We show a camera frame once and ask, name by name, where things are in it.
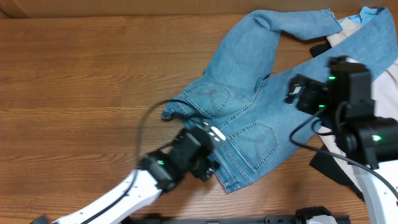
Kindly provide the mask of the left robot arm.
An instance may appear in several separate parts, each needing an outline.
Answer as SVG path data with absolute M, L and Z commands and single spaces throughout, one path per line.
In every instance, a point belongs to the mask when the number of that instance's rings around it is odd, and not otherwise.
M 157 149 L 146 154 L 119 185 L 56 223 L 124 223 L 129 215 L 176 188 L 187 173 L 206 182 L 220 166 L 208 156 L 225 139 L 207 123 L 201 128 L 184 128 L 168 143 L 168 153 Z

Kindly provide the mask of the light blue denim jeans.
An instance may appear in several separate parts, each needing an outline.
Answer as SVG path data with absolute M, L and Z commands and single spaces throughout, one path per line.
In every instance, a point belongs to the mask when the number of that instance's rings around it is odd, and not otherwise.
M 365 64 L 377 78 L 397 60 L 393 16 L 379 7 L 362 17 L 359 29 L 336 46 L 289 70 L 272 73 L 281 33 L 309 40 L 342 31 L 343 23 L 329 9 L 252 11 L 224 37 L 203 75 L 165 106 L 162 117 L 201 113 L 226 137 L 211 155 L 220 164 L 216 176 L 225 191 L 251 185 L 297 149 L 289 134 L 308 116 L 284 102 L 291 78 L 302 74 L 325 81 L 328 59 L 342 55 Z

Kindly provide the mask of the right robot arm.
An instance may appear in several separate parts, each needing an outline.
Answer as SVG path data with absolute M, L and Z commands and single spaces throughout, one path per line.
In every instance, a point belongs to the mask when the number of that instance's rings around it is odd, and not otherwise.
M 301 74 L 289 81 L 286 103 L 330 129 L 343 155 L 324 153 L 353 166 L 371 223 L 397 223 L 397 120 L 377 117 L 371 98 L 371 73 L 347 57 L 332 57 L 328 80 L 318 82 Z

